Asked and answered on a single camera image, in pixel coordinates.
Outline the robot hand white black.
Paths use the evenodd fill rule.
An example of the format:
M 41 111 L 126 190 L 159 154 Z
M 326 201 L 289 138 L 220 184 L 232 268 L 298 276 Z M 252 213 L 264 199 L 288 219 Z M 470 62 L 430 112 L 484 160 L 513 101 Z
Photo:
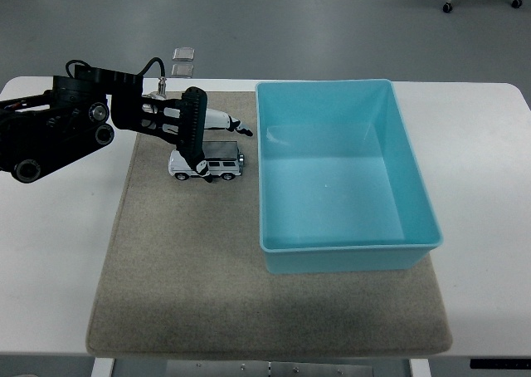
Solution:
M 224 111 L 207 109 L 205 130 L 227 130 L 251 137 L 253 133 L 236 117 Z M 214 177 L 225 180 L 241 175 L 244 156 L 236 141 L 207 140 L 202 143 L 204 157 L 197 166 L 197 174 L 207 182 Z

